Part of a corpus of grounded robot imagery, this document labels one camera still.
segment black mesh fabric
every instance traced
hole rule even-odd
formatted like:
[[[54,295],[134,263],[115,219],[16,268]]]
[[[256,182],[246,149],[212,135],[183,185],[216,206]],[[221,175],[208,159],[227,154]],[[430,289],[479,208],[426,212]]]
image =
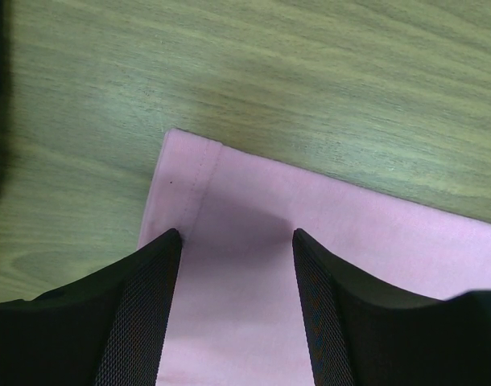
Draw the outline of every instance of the black mesh fabric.
[[[332,283],[300,248],[295,252],[295,271],[316,385],[355,386]]]
[[[155,259],[128,281],[95,386],[155,384],[177,265],[176,259]]]
[[[491,386],[491,291],[412,294],[301,230],[294,255],[316,385]]]
[[[0,386],[155,384],[180,254],[172,229],[33,301],[0,303]]]

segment pink cloth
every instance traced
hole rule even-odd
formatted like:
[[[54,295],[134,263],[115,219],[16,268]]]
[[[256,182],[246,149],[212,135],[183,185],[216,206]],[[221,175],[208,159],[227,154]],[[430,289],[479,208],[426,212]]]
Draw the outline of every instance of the pink cloth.
[[[404,289],[491,289],[491,225],[174,129],[139,246],[184,238],[157,385],[311,386],[292,232]]]

